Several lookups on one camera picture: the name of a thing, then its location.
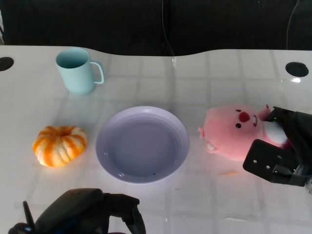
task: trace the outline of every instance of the plush toy ear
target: plush toy ear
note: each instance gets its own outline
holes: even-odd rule
[[[265,108],[264,110],[260,111],[258,113],[259,118],[264,121],[268,115],[271,113],[271,110],[269,109],[269,106],[267,105],[267,108]]]
[[[199,131],[199,137],[201,139],[203,139],[205,137],[204,129],[203,128],[198,128],[198,131]]]

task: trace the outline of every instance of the plate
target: plate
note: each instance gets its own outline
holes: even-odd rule
[[[97,158],[113,177],[151,183],[175,172],[190,143],[182,122],[163,109],[138,106],[109,119],[97,137]]]

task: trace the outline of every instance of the black cloth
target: black cloth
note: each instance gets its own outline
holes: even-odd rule
[[[177,56],[215,49],[285,49],[296,0],[164,0]],[[79,46],[119,55],[172,55],[162,0],[0,0],[7,45]],[[300,0],[289,49],[312,49],[312,1]]]

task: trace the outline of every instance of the plush toy nose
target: plush toy nose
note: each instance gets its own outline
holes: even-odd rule
[[[250,119],[249,114],[247,114],[246,112],[241,112],[238,118],[239,118],[239,121],[243,123],[247,122]]]

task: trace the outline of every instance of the mug handle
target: mug handle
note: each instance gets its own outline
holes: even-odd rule
[[[95,84],[102,84],[102,83],[104,83],[104,73],[103,73],[102,66],[99,64],[99,62],[96,62],[96,61],[94,61],[94,60],[91,60],[90,63],[91,63],[91,64],[95,64],[96,66],[98,66],[99,72],[101,73],[101,77],[102,77],[102,80],[101,80],[100,82],[94,81],[94,83],[95,83]]]

